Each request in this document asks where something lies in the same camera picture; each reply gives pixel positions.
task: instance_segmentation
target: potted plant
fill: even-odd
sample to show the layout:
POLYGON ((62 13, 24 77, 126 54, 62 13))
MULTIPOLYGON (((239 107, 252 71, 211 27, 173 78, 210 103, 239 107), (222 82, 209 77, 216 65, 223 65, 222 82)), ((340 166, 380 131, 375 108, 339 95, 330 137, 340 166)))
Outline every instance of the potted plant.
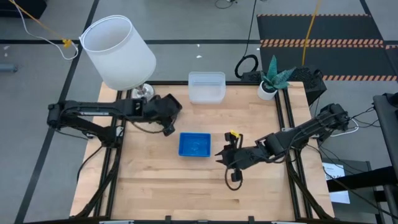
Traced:
POLYGON ((275 55, 273 55, 267 74, 261 72, 262 82, 257 91, 258 96, 263 100, 271 100, 275 96, 276 91, 288 87, 289 84, 287 83, 287 79, 295 69, 294 67, 290 70, 284 70, 278 73, 276 58, 275 55))

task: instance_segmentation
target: yellow cable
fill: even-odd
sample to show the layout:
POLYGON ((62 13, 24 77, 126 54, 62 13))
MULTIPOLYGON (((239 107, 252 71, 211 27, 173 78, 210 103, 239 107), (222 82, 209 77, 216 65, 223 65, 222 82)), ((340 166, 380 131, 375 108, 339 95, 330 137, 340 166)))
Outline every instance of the yellow cable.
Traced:
POLYGON ((39 20, 34 18, 32 15, 30 15, 25 9, 21 8, 17 3, 14 2, 14 0, 8 0, 9 2, 13 3, 16 7, 18 7, 19 10, 21 10, 23 13, 25 13, 27 16, 29 16, 31 19, 33 19, 35 22, 37 22, 40 26, 42 26, 44 29, 48 30, 51 32, 53 35, 57 36, 58 38, 62 39, 62 42, 64 43, 64 47, 68 48, 72 44, 72 40, 70 39, 65 39, 63 38, 60 34, 56 33, 54 30, 48 28, 46 25, 41 23, 39 20))
POLYGON ((317 2, 317 6, 316 6, 316 8, 315 8, 315 12, 314 12, 313 15, 312 15, 310 27, 308 28, 307 36, 305 37, 304 50, 303 50, 303 59, 302 59, 302 65, 303 65, 303 66, 304 66, 304 61, 305 61, 305 50, 307 49, 307 40, 308 40, 308 38, 310 37, 312 25, 313 25, 313 22, 314 22, 314 20, 315 20, 315 16, 317 16, 318 9, 319 9, 319 6, 320 6, 320 4, 321 4, 321 1, 322 1, 322 0, 318 0, 318 2, 317 2))

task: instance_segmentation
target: gray floor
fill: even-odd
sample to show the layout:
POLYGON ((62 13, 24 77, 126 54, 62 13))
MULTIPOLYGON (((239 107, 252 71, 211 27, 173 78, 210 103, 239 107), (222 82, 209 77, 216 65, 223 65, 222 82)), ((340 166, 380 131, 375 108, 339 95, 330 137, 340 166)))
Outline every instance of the gray floor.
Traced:
MULTIPOLYGON (((71 39, 83 31, 93 0, 49 0, 41 21, 71 39)), ((258 1, 257 13, 309 14, 317 0, 258 1)), ((367 0, 385 40, 398 40, 397 1, 367 0)), ((141 36, 147 40, 162 39, 246 39, 252 1, 240 0, 229 9, 214 7, 214 0, 101 0, 94 20, 112 14, 128 16, 141 36)), ((364 13, 359 0, 323 0, 319 13, 364 13)), ((35 35, 56 39, 32 21, 28 29, 35 35)), ((0 39, 31 39, 25 34, 20 19, 0 18, 0 39)), ((257 24, 252 39, 258 39, 257 24)), ((151 80, 186 80, 191 71, 222 71, 228 80, 236 80, 233 70, 244 53, 244 44, 150 45, 157 57, 157 68, 151 80)), ((259 54, 258 46, 249 46, 250 54, 259 54)), ((63 60, 51 45, 0 45, 1 62, 19 66, 15 74, 1 74, 0 115, 2 156, 0 157, 0 222, 12 223, 21 204, 30 176, 44 141, 47 105, 58 100, 71 61, 63 60)), ((248 62, 242 71, 249 70, 248 62)), ((76 68, 68 99, 95 101, 101 79, 83 52, 76 68)), ((370 107, 372 96, 396 92, 396 82, 327 82, 328 91, 321 97, 318 110, 331 102, 340 103, 350 114, 370 107)), ((369 113, 363 121, 374 121, 369 113)), ((85 149, 83 140, 56 134, 34 192, 25 221, 67 218, 75 191, 76 172, 85 149)), ((358 132, 327 140, 324 145, 342 159, 370 161, 372 168, 390 164, 381 130, 360 129, 358 132)), ((353 219, 357 214, 336 211, 338 217, 353 219)))

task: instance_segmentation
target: white cable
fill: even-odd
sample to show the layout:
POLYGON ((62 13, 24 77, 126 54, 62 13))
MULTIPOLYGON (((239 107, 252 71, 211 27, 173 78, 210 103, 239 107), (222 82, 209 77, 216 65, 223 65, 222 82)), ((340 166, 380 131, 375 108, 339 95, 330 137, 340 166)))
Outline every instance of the white cable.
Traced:
POLYGON ((355 123, 355 125, 356 125, 356 127, 355 127, 354 130, 348 131, 348 132, 345 132, 345 133, 340 133, 340 134, 333 134, 333 135, 331 135, 330 137, 337 137, 337 136, 342 136, 342 135, 344 135, 344 134, 351 134, 351 133, 354 133, 354 132, 356 132, 357 130, 359 130, 359 125, 358 125, 358 123, 357 123, 354 119, 352 119, 352 121, 354 121, 354 123, 355 123))
POLYGON ((48 43, 50 43, 50 44, 56 46, 56 47, 58 48, 58 50, 61 52, 61 55, 62 55, 62 57, 63 57, 65 60, 73 60, 75 57, 77 57, 77 55, 79 54, 79 50, 77 49, 76 45, 75 45, 73 42, 72 42, 72 45, 73 45, 74 48, 76 49, 76 54, 75 54, 75 56, 73 56, 73 57, 71 57, 71 58, 66 58, 66 57, 64 56, 64 54, 63 54, 61 48, 60 48, 57 44, 55 44, 55 43, 53 43, 53 42, 47 40, 47 39, 44 38, 44 37, 38 37, 38 36, 36 36, 36 35, 31 34, 31 33, 27 30, 27 28, 26 28, 25 19, 24 19, 24 16, 22 15, 22 13, 21 13, 21 10, 19 10, 19 8, 18 8, 17 6, 15 6, 15 7, 17 8, 17 10, 18 10, 18 12, 19 12, 19 15, 21 16, 22 23, 24 24, 24 28, 25 28, 25 31, 26 31, 27 34, 31 35, 32 37, 45 40, 45 41, 47 41, 48 43))

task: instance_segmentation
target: orange striped tape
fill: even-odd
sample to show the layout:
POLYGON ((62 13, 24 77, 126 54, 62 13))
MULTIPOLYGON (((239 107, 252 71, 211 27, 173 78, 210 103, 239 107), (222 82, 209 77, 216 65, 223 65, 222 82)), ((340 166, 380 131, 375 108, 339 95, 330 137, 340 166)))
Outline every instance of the orange striped tape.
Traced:
MULTIPOLYGON (((260 40, 261 47, 304 47, 305 39, 266 39, 260 40)), ((307 47, 381 47, 379 39, 308 39, 307 47)))
MULTIPOLYGON (((312 16, 312 14, 258 14, 260 16, 312 16)), ((317 14, 317 16, 369 16, 368 14, 317 14)))
POLYGON ((324 81, 396 81, 395 75, 324 75, 324 81))
POLYGON ((398 49, 398 45, 386 45, 386 50, 388 49, 398 49))

